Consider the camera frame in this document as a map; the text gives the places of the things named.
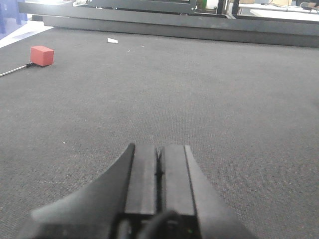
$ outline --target blue bin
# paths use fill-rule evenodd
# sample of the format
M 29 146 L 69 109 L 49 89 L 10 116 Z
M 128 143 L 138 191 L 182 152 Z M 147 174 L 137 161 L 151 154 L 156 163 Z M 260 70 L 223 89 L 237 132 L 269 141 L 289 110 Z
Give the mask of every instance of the blue bin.
M 27 22 L 25 13 L 19 13 L 18 1 L 0 0 L 0 39 L 22 27 Z

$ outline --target table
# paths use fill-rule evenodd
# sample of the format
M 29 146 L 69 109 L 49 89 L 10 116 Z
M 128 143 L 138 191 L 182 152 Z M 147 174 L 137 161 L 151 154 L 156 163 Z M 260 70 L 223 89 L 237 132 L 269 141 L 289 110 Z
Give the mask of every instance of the table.
M 269 11 L 288 11 L 288 12 L 302 12 L 302 13 L 310 13 L 310 14 L 318 14 L 316 10 L 304 10 L 299 6 L 290 5 L 288 8 L 287 6 L 279 7 L 274 5 L 261 5 L 258 3 L 253 4 L 239 4 L 238 14 L 242 14 L 244 9 L 258 9 L 258 10 L 269 10 Z
M 282 12 L 259 9 L 251 9 L 250 12 L 255 16 L 261 17 L 319 21 L 319 14 L 305 14 L 301 12 Z
M 318 49 L 53 28 L 0 48 L 0 69 L 34 45 L 54 64 L 0 79 L 4 238 L 129 142 L 189 144 L 260 238 L 319 238 Z

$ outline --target white paper scrap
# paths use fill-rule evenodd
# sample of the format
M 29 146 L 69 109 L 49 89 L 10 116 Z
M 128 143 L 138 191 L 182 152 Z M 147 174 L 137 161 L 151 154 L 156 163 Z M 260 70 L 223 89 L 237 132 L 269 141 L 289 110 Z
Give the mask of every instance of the white paper scrap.
M 111 38 L 108 38 L 108 42 L 109 43 L 119 43 L 117 40 L 111 39 Z

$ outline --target red cube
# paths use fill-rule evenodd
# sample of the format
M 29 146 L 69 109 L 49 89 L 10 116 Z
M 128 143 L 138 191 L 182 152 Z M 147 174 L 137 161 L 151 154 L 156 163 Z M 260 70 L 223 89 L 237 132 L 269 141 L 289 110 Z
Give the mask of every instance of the red cube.
M 30 60 L 39 66 L 48 66 L 53 64 L 54 50 L 45 46 L 31 47 Z

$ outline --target black metal bar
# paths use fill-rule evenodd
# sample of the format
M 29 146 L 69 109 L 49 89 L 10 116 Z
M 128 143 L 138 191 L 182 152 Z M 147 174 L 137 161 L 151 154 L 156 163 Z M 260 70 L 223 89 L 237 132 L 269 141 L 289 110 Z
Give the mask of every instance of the black metal bar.
M 158 0 L 89 0 L 88 5 L 94 7 L 112 7 L 193 14 L 195 12 L 196 0 L 186 0 L 179 2 Z
M 32 211 L 17 239 L 106 239 L 124 210 L 135 145 L 99 178 L 71 195 Z
M 278 34 L 243 30 L 235 31 L 224 29 L 207 29 L 52 16 L 44 16 L 43 20 L 45 25 L 48 26 L 72 29 L 319 48 L 318 36 L 300 34 Z
M 134 12 L 134 11 L 121 11 L 121 10 L 107 10 L 107 9 L 95 9 L 87 7 L 68 7 L 68 6 L 48 6 L 44 4 L 35 3 L 19 3 L 20 12 L 33 13 L 38 15 L 49 15 L 49 16 L 67 16 L 76 17 L 83 19 L 96 19 L 96 20 L 107 20 L 107 21 L 117 21 L 121 23 L 138 23 L 143 25 L 148 25 L 149 27 L 154 27 L 155 25 L 163 26 L 178 26 L 184 29 L 184 34 L 180 37 L 192 36 L 194 32 L 203 28 L 208 30 L 223 31 L 236 31 L 238 34 L 241 31 L 250 33 L 275 33 L 275 34 L 288 34 L 288 35 L 301 35 L 301 36 L 319 36 L 319 27 L 313 24 L 305 23 L 290 23 L 290 22 L 276 22 L 276 21 L 262 21 L 262 20 L 245 20 L 245 19 L 226 19 L 226 18 L 213 18 L 213 17 L 203 17 L 203 16 L 185 16 L 185 15 L 174 15 L 165 13 L 150 13 L 150 12 Z M 98 26 L 90 26 L 87 29 L 99 30 Z M 144 28 L 136 33 L 148 34 L 148 29 Z M 225 39 L 223 36 L 217 35 L 213 39 L 218 40 L 219 38 Z
M 234 0 L 231 14 L 232 15 L 237 15 L 238 14 L 238 9 L 239 9 L 239 0 Z
M 156 213 L 156 160 L 155 146 L 136 145 L 125 206 L 126 214 Z
M 212 14 L 212 12 L 213 11 L 197 10 L 195 12 L 195 16 L 204 16 L 204 17 L 211 17 L 211 18 L 227 18 L 226 15 Z
M 226 0 L 219 0 L 217 5 L 217 14 L 223 14 L 224 2 Z
M 170 145 L 161 153 L 163 162 L 162 208 L 174 209 L 184 216 L 194 216 L 193 199 L 189 182 L 184 147 Z

